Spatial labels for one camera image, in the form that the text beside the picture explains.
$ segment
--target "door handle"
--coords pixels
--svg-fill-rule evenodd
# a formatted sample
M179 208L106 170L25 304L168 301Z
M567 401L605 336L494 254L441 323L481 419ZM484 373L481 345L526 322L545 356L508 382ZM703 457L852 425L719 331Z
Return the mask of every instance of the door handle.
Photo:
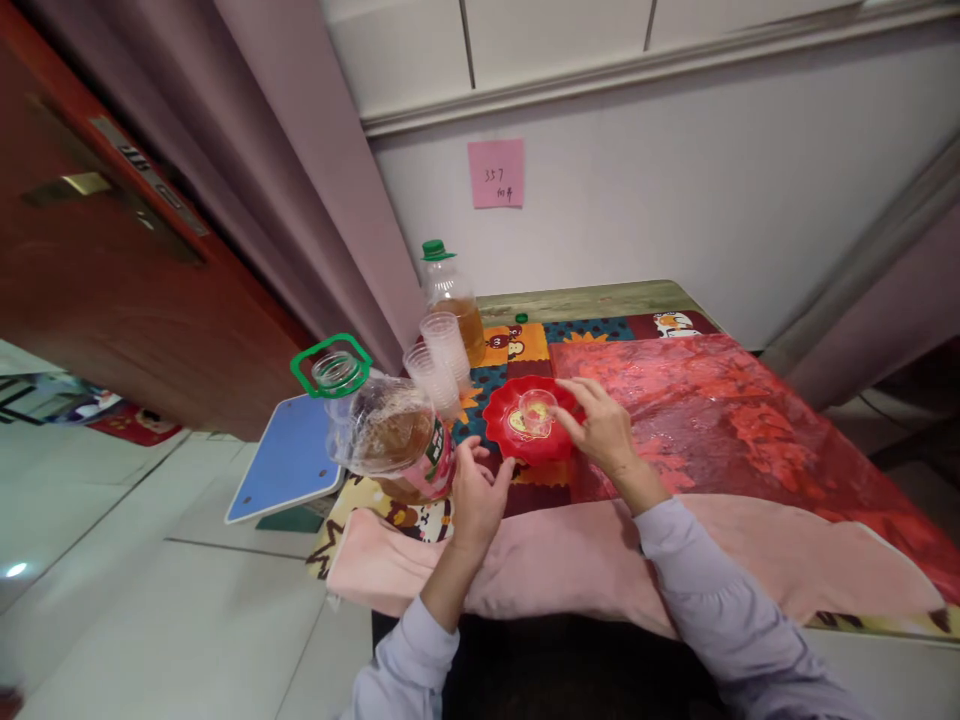
M63 175L53 182L23 193L20 199L32 207L46 207L59 202L82 200L98 193L108 192L113 185L98 172Z
M123 178L111 177L107 163L87 146L53 108L36 95L28 95L27 102L37 113L38 120L47 128L51 138L73 158L74 162L87 170L76 175L64 175L53 182L23 193L20 197L24 202L35 207L46 207L65 200L81 200L93 195L108 194L109 197L116 198L122 203L140 224L150 231L154 242L162 246L172 257L187 265L205 264L203 257L193 245L154 212L137 192L127 187Z

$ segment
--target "left hand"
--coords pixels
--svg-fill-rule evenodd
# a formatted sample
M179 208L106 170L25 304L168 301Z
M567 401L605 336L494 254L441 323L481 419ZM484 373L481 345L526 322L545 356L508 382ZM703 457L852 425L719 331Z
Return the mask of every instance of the left hand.
M482 557L497 534L516 460L503 461L496 477L476 461L490 451L472 435L457 447L457 474L453 478L453 539L455 547Z

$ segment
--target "plastic bottle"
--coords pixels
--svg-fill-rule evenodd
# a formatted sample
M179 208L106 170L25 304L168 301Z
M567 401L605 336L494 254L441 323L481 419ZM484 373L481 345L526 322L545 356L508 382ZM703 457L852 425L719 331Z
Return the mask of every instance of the plastic bottle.
M476 367L483 361L487 349L483 321L470 281L457 271L455 257L456 254L447 252L442 240L428 240L423 244L423 290L430 312L450 312L457 316L467 357L470 365Z
M350 343L359 358L329 353L314 363L311 382L301 362L337 341ZM450 432L412 380L384 375L371 365L357 341L341 333L297 355L290 369L307 394L324 398L332 420L327 452L334 462L373 478L406 505L439 500L450 491L456 469Z

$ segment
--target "blue board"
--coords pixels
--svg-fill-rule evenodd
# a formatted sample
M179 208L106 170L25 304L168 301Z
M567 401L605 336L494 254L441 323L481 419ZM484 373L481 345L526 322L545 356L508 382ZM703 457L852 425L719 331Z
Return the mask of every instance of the blue board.
M323 400L301 395L277 405L225 522L250 520L336 492L342 472L327 455L329 423Z

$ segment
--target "bottle label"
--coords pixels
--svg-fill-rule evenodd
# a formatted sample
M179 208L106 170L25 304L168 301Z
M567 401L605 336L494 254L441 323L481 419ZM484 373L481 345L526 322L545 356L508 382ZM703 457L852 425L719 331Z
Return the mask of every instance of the bottle label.
M424 497L433 500L447 492L455 467L453 438L450 436L450 431L440 422L440 418L436 417L433 423L433 437L430 438L426 452L400 474Z

